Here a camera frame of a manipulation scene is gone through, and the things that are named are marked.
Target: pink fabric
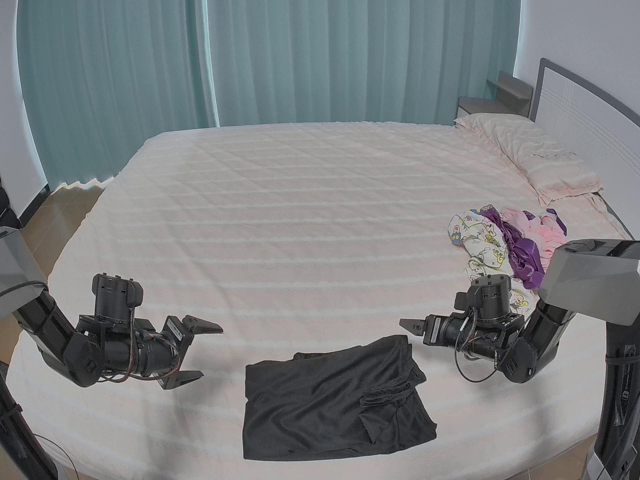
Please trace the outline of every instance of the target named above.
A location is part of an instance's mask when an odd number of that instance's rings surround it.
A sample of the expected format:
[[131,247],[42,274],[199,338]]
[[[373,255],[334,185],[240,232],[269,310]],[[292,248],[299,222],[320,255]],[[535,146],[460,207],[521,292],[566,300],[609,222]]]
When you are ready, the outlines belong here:
[[529,220],[523,212],[508,208],[503,208],[500,213],[502,213],[505,222],[522,232],[524,238],[529,238],[536,243],[540,252],[540,263],[542,263],[542,268],[546,272],[556,247],[560,247],[567,241],[556,220],[551,215],[544,215],[542,218],[535,217]]

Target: floor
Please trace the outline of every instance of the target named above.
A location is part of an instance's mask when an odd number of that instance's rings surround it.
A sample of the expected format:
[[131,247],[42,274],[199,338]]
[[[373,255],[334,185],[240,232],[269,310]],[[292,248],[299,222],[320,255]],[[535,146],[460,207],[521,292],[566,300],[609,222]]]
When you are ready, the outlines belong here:
[[[48,197],[22,230],[24,240],[45,276],[49,276],[62,249],[101,193],[100,187],[59,189]],[[1,361],[9,363],[19,332],[20,327],[13,316],[0,321]],[[548,462],[521,472],[508,480],[579,480],[587,450],[593,439],[592,436]],[[2,471],[3,480],[23,480],[24,478],[1,449],[0,471]],[[76,477],[73,471],[68,472],[68,475],[70,479]],[[81,480],[92,480],[82,474],[79,477]]]

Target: headboard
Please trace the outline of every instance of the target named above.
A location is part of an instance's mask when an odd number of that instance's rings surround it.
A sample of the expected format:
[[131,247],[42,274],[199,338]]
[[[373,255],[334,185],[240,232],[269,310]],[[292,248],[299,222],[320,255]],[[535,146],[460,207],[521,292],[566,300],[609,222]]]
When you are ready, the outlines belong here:
[[531,120],[596,171],[609,211],[640,239],[640,116],[581,76],[542,58]]

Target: bed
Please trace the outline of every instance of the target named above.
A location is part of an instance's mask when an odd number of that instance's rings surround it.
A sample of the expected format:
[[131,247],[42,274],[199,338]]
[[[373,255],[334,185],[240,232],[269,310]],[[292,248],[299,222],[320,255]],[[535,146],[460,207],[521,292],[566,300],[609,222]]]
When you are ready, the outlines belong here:
[[[411,336],[436,440],[388,456],[242,459],[244,366],[403,333],[400,317],[449,314],[455,292],[468,288],[468,256],[447,224],[487,203],[540,206],[516,165],[460,127],[274,124],[158,135],[108,185],[49,284],[73,322],[92,312],[91,279],[105,271],[142,284],[136,316],[156,326],[167,314],[220,324],[225,333],[198,336],[184,362],[205,376],[172,391],[139,381],[82,389],[48,369],[22,333],[8,385],[32,430],[100,480],[502,480],[596,430],[602,322],[576,316],[555,361],[526,385],[501,375],[470,384],[451,350]],[[597,195],[552,206],[569,239],[627,236]],[[486,362],[462,367],[477,378],[490,371]]]

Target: teal curtain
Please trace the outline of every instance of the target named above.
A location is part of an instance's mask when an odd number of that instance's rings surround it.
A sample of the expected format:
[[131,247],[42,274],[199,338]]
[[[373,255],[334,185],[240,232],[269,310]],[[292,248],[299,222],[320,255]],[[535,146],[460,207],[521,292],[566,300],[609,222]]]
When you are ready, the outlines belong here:
[[194,0],[19,0],[20,82],[49,185],[114,176],[154,135],[214,126]]
[[513,72],[520,0],[207,0],[221,125],[451,124]]
[[451,124],[513,72],[520,0],[19,0],[29,125],[52,187],[171,130]]

